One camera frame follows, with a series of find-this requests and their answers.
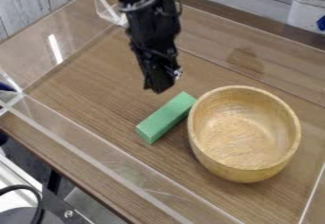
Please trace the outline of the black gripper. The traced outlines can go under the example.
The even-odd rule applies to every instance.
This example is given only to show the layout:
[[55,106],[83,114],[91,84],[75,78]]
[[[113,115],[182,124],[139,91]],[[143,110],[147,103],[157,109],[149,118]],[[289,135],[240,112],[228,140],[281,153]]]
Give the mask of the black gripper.
[[175,0],[123,2],[119,10],[127,17],[126,32],[143,75],[143,88],[161,94],[183,75],[175,47],[182,10]]

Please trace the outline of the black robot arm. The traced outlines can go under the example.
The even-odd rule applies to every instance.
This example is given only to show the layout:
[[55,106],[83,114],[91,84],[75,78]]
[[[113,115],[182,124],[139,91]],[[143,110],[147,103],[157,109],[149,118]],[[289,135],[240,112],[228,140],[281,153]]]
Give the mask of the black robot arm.
[[126,15],[126,33],[138,58],[143,88],[163,93],[182,76],[175,39],[181,33],[181,0],[118,0]]

